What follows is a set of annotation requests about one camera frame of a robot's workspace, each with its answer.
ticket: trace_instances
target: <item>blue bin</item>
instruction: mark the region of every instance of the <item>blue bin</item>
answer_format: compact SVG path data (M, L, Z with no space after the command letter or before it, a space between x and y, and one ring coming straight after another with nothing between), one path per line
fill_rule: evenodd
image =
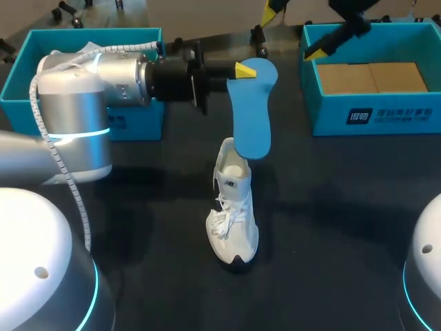
M301 54L338 26L305 26ZM429 92L323 92L318 64L382 62L416 63ZM370 33L352 38L330 57L313 61L301 58L300 78L315 136L441 132L441 33L434 23L372 24ZM363 113L365 120L353 125L348 119L354 112Z
M39 135L29 102L29 85L40 60L53 50L78 52L89 41L100 46L163 41L159 28L31 30L8 80L0 94L3 108L14 131ZM145 52L151 60L153 51ZM110 136L113 141L152 141L161 139L164 104L152 100L150 106L108 108Z

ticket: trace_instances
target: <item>white sneaker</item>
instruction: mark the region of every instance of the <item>white sneaker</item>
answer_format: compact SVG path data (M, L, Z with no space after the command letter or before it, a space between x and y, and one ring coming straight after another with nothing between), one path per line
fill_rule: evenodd
M220 260L242 265L257 251L259 230L254 221L251 169L234 149L233 138L220 147L213 174L216 210L207 217L209 242Z

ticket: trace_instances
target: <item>blue insole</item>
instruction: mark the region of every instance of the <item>blue insole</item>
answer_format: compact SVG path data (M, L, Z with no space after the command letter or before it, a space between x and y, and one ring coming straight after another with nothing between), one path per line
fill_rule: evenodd
M262 159L271 147L268 98L277 81L277 69L266 59L248 59L243 65L257 71L256 78L230 79L234 145L244 159Z

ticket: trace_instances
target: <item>black table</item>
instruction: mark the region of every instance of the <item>black table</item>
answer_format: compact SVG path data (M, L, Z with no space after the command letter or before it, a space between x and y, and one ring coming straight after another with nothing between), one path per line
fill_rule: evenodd
M117 330L401 330L396 291L418 215L440 191L441 137L312 138L298 53L270 59L279 80L271 152L251 162L250 273L224 270L205 232L232 134L226 95L209 98L207 117L171 105L161 142L114 143L113 173L80 185L93 255L119 296ZM81 235L67 187L30 189Z

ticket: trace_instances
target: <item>blue ring light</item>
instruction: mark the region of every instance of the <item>blue ring light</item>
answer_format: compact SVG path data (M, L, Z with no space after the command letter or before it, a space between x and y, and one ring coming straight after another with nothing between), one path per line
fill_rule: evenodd
M402 283L403 283L403 287L404 287L404 293L406 294L406 298L407 298L407 302L409 302L409 305L413 311L413 313L415 314L415 316L417 316L418 320L421 322L422 325L425 326L425 328L428 331L433 331L426 322L424 322L424 319L422 319L422 317L420 316L420 314L418 314L418 312L416 311L415 307L413 306L410 298L409 298L409 294L407 293L407 289L406 289L406 278L404 277L404 273L406 272L406 263L404 263L404 267L402 269Z
M99 286L98 269L96 268L95 261L92 260L92 262L93 262L94 268L95 268L95 291L94 291L94 296L92 298L92 302L90 303L90 307L89 307L88 312L86 313L86 315L84 316L83 321L76 328L75 331L81 331L84 328L84 325L88 322L88 319L89 319L90 315L92 314L92 311L93 311L95 303L96 303L96 297L98 296L98 286Z
M49 137L54 139L75 139L75 138L101 136L102 134L106 134L109 132L110 132L110 128L107 128L104 130L99 130L94 132L84 132L84 133L65 133L65 134L50 133Z

